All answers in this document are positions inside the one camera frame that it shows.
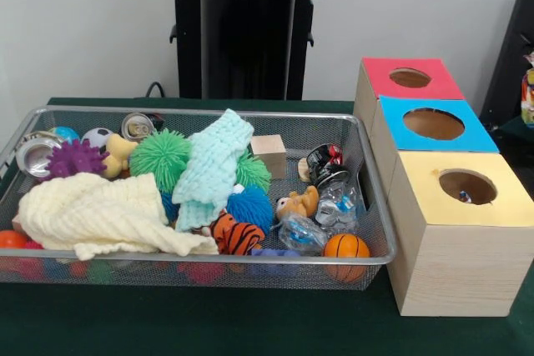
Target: metal basket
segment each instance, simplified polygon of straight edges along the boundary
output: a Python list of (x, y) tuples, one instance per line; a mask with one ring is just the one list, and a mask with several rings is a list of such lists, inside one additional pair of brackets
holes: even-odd
[[(18, 171), (14, 149), (22, 136), (57, 126), (85, 133), (106, 127), (115, 132), (131, 112), (159, 113), (164, 125), (189, 136), (215, 121), (222, 112), (171, 109), (125, 109), (49, 106), (31, 112), (0, 153), (0, 229), (12, 229), (20, 198), (35, 184)], [(118, 285), (213, 286), (246, 288), (367, 288), (383, 264), (395, 256), (395, 235), (380, 187), (365, 129), (348, 115), (304, 113), (239, 113), (254, 126), (255, 135), (280, 134), (287, 150), (287, 178), (273, 180), (273, 204), (292, 191), (304, 191), (297, 163), (322, 143), (337, 143), (345, 165), (362, 188), (367, 212), (360, 219), (358, 235), (370, 248), (371, 258), (258, 257), (192, 255), (181, 258), (166, 253), (116, 253), (79, 262), (73, 252), (0, 249), (0, 282), (96, 283)], [(263, 248), (284, 248), (271, 231)], [(337, 268), (358, 268), (360, 277), (342, 283), (331, 277)]]

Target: white wall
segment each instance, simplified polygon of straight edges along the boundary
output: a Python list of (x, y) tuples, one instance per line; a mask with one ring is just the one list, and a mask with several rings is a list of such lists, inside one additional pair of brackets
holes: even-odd
[[(315, 0), (306, 99), (352, 100), (362, 56), (439, 57), (478, 109), (514, 0)], [(174, 0), (0, 0), (0, 143), (52, 96), (178, 94)]]

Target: plush tiger toy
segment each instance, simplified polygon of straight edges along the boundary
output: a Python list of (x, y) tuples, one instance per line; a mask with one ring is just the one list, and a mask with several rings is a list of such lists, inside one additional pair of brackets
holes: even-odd
[(225, 209), (209, 226), (221, 254), (246, 255), (265, 239), (261, 228), (250, 223), (237, 223)]

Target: soccer ball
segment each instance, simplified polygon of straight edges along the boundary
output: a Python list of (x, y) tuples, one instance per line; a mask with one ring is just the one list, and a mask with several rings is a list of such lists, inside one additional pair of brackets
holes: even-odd
[(106, 143), (108, 142), (109, 136), (113, 132), (107, 128), (93, 128), (90, 131), (87, 131), (82, 137), (82, 143), (89, 141), (91, 148), (98, 148), (100, 154), (106, 151)]

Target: wooden box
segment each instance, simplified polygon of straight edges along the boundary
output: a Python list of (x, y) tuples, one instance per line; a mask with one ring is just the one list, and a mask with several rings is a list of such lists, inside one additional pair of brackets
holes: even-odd
[(370, 135), (380, 96), (414, 99), (463, 99), (437, 58), (363, 58), (356, 86), (354, 115)]
[(272, 179), (285, 178), (287, 159), (280, 135), (262, 135), (250, 139), (252, 153), (265, 163)]
[(398, 154), (388, 271), (400, 314), (508, 315), (534, 256), (534, 203), (516, 175), (496, 153)]
[(390, 190), (398, 150), (499, 152), (463, 100), (380, 96), (370, 145), (386, 194)]

